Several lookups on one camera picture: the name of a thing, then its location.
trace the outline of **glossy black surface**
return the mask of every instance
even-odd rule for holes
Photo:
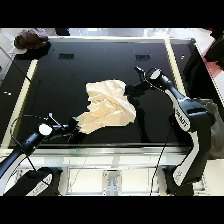
[[[37,51],[28,51],[15,59],[18,65],[27,63],[29,66],[31,59],[39,58],[33,79],[37,88],[31,86],[23,114],[46,117],[51,112],[62,124],[68,123],[71,116],[79,116],[87,111],[89,102],[85,84],[88,82],[118,79],[127,85],[138,84],[140,80],[134,70],[135,66],[145,71],[151,67],[159,68],[173,81],[163,43],[55,42],[51,43],[46,52],[41,57]],[[66,59],[66,56],[61,57],[59,54],[74,54],[74,59]],[[136,55],[150,55],[150,59],[139,61],[136,60]],[[11,68],[7,77],[17,76],[15,73]],[[161,91],[148,90],[143,96],[134,97],[130,102],[137,110],[138,117],[134,124],[101,128],[84,138],[82,143],[164,144],[170,128],[169,115],[173,108],[169,97]],[[17,138],[25,138],[40,122],[37,119],[24,118]],[[181,143],[173,132],[168,142],[175,145]]]

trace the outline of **beige cloth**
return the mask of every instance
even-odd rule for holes
[[[86,91],[91,104],[78,117],[81,132],[91,132],[105,126],[126,126],[134,122],[136,111],[124,96],[125,83],[120,80],[107,80],[87,83]]]

